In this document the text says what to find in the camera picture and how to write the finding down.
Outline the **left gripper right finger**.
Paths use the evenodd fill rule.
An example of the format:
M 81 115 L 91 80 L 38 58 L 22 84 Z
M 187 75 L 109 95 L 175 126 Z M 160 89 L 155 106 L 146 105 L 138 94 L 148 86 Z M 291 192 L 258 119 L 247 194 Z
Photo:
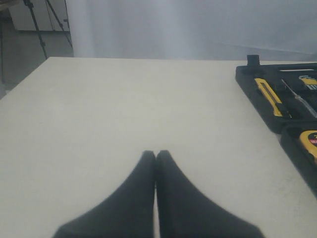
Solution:
M 156 187 L 162 238 L 262 238 L 261 230 L 226 211 L 201 193 L 172 155 L 157 155 Z

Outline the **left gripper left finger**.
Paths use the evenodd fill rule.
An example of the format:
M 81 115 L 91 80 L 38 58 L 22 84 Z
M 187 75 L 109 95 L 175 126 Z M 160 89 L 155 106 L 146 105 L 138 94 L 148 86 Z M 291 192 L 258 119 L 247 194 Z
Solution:
M 59 227 L 56 238 L 154 237 L 156 157 L 144 151 L 128 178 L 102 203 Z

